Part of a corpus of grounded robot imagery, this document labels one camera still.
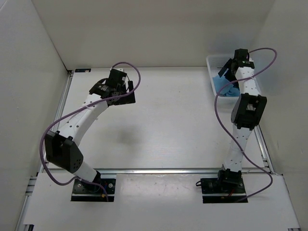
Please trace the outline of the light blue shorts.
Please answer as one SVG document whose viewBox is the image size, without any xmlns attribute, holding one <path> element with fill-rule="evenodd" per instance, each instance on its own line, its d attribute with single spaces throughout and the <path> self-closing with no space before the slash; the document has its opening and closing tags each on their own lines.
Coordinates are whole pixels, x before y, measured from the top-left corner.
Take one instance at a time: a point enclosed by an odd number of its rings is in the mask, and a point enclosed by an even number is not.
<svg viewBox="0 0 308 231">
<path fill-rule="evenodd" d="M 232 84 L 230 84 L 230 82 L 224 76 L 220 77 L 217 75 L 213 77 L 213 83 L 216 93 L 218 93 L 222 87 L 226 86 L 220 91 L 219 95 L 221 97 L 239 97 L 240 95 L 240 91 L 231 90 Z"/>
</svg>

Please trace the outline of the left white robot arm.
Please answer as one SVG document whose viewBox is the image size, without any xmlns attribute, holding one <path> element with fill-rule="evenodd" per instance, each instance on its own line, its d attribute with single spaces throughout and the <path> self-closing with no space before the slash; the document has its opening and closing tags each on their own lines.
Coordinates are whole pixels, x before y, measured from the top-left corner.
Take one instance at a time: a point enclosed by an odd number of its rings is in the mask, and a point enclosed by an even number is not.
<svg viewBox="0 0 308 231">
<path fill-rule="evenodd" d="M 46 160 L 73 174 L 89 192 L 102 190 L 100 173 L 84 161 L 79 145 L 94 121 L 108 107 L 135 103 L 135 89 L 133 81 L 125 81 L 125 77 L 119 80 L 105 78 L 95 83 L 82 107 L 66 115 L 67 122 L 58 130 L 48 129 L 43 136 Z"/>
</svg>

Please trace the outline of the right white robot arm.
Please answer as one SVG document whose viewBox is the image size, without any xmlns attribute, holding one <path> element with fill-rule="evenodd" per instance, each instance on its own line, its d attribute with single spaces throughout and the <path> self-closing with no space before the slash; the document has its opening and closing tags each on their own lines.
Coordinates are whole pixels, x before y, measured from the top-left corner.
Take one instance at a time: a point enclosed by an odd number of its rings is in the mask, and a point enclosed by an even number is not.
<svg viewBox="0 0 308 231">
<path fill-rule="evenodd" d="M 253 77 L 254 68 L 254 63 L 248 58 L 243 60 L 234 58 L 229 59 L 218 73 L 228 81 L 242 81 L 232 84 L 240 90 L 240 95 L 231 113 L 233 123 L 231 145 L 216 180 L 216 187 L 222 193 L 234 192 L 240 186 L 243 152 L 267 104 L 267 98 L 261 96 Z"/>
</svg>

